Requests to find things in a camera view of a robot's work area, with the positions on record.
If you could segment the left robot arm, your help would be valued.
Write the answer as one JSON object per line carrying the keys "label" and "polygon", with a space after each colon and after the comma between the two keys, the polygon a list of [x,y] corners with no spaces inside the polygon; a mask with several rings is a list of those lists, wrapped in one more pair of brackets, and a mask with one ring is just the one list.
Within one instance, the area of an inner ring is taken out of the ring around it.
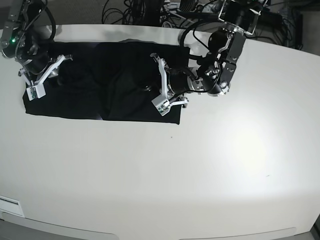
{"label": "left robot arm", "polygon": [[152,53],[150,57],[158,65],[161,76],[160,95],[152,100],[158,112],[164,116],[173,106],[188,104],[186,94],[225,95],[237,68],[247,35],[255,32],[264,0],[225,0],[216,19],[223,23],[213,32],[206,56],[189,54],[198,68],[169,67],[164,58]]}

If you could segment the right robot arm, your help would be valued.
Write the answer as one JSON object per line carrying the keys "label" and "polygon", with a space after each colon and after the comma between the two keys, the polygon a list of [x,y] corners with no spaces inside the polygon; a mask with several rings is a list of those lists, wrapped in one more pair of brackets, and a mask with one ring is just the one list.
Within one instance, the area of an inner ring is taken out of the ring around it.
{"label": "right robot arm", "polygon": [[[51,25],[48,38],[40,36],[34,29],[42,14],[48,16]],[[22,66],[19,75],[31,90],[42,86],[46,79],[56,77],[62,62],[73,59],[71,55],[49,55],[56,31],[57,25],[47,0],[13,1],[0,39],[1,53]]]}

